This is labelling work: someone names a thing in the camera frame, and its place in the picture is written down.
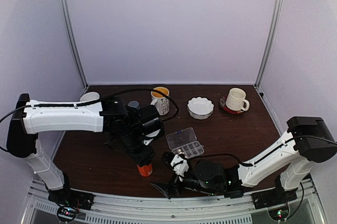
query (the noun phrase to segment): white bowl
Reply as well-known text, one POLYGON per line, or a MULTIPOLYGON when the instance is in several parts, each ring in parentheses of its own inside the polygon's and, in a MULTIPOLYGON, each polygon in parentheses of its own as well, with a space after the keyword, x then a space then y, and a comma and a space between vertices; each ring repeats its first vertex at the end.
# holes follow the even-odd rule
POLYGON ((204 120, 211 116, 214 109, 214 104, 212 104, 212 101, 208 100, 207 98, 197 97, 189 100, 187 108, 189 110, 189 114, 193 118, 204 120))
POLYGON ((195 114, 195 113, 191 112, 190 109, 188 109, 188 111, 189 111, 190 116, 193 117, 193 118, 195 118, 195 119, 197 119, 197 120, 205 120, 209 116, 211 116, 212 113, 213 113, 213 111, 212 111, 211 113, 206 114, 206 115, 198 115, 198 114, 195 114))

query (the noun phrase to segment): metal frame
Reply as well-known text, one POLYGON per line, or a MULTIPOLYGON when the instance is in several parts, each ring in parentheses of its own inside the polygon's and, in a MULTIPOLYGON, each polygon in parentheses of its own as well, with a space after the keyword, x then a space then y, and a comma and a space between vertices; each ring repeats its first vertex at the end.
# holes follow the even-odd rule
POLYGON ((259 87, 259 88, 256 88, 255 87, 255 90, 257 92, 257 94, 259 95, 262 103, 264 104, 264 107, 266 108, 266 110, 268 111, 269 113, 269 116, 270 118, 272 119, 272 121, 274 122, 274 125, 279 133, 279 135, 282 135, 282 133, 285 131, 283 129, 283 126, 281 124, 281 121, 279 120, 279 117, 277 117, 276 113, 274 112, 269 100, 267 99, 267 97, 265 95, 260 95, 260 93, 264 93, 262 88, 259 87))
POLYGON ((86 78, 85 78, 85 74, 84 74, 83 67, 82 67, 82 64, 81 64, 80 56, 78 55, 78 50, 77 50, 74 32, 73 32, 73 28, 72 28, 72 24, 71 24, 71 20, 70 20, 70 14, 69 14, 67 0, 61 0, 61 4, 62 4, 64 21, 65 21, 66 29, 67 29, 67 36, 68 36, 69 44, 70 44, 70 47, 71 47, 71 50, 72 50, 73 58, 74 58, 75 65, 76 65, 76 68, 77 68, 77 72, 80 75, 83 88, 87 88, 88 83, 87 83, 86 78))
POLYGON ((283 0, 275 0, 274 11, 272 15, 272 21, 271 21, 271 25, 269 29, 268 39, 267 39, 267 43, 264 49, 264 54, 263 54, 262 63, 259 69, 259 73, 257 75, 257 79, 255 82, 255 86, 257 89, 260 88, 261 86, 262 77, 265 72, 265 68, 266 68, 270 53, 271 53, 272 45, 275 39, 277 23, 279 21, 280 14, 281 14, 282 4, 283 4, 283 0))
MULTIPOLYGON (((326 224, 326 219, 319 202, 316 188, 311 179, 302 181, 305 195, 310 199, 310 207, 317 224, 326 224)), ((300 200, 302 190, 297 191, 300 200)), ((92 210, 81 210, 76 220, 84 223, 235 223, 230 220, 249 218, 254 212, 266 209, 254 209, 251 192, 242 198, 228 199, 223 196, 197 198, 137 198, 93 193, 95 199, 92 210)), ((35 209, 54 214, 57 205, 48 201, 48 193, 41 180, 34 179, 28 192, 28 200, 20 223, 30 224, 35 209)))

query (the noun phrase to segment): red saucer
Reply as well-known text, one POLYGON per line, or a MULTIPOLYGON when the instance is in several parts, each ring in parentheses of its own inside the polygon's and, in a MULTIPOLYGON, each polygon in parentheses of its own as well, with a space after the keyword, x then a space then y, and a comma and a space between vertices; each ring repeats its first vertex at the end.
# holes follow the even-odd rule
POLYGON ((226 106, 226 96, 223 96, 222 98, 220 98, 220 107, 225 111, 225 112, 228 112, 230 114, 234 114, 234 115, 239 115, 239 114, 242 114, 244 113, 244 111, 240 110, 240 111, 233 111, 231 109, 229 109, 227 106, 226 106))

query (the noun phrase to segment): clear plastic box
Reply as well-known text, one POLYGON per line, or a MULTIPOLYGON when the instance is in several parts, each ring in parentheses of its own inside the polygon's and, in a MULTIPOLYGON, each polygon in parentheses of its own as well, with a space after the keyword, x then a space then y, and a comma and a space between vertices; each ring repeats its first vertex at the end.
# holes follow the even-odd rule
POLYGON ((172 153, 182 153, 187 159, 197 157, 205 152, 203 146, 198 142, 193 128, 168 134, 166 140, 172 153))

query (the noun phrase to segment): mug handle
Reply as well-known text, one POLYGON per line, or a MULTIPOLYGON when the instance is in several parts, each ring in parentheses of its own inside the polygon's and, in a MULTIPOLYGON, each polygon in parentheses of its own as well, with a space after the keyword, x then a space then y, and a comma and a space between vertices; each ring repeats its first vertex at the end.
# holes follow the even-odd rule
POLYGON ((154 100, 152 100, 150 105, 155 105, 157 102, 158 102, 158 99, 154 99, 154 100))
POLYGON ((241 107, 241 110, 246 112, 249 109, 249 101, 244 99, 243 102, 246 104, 246 107, 241 107))

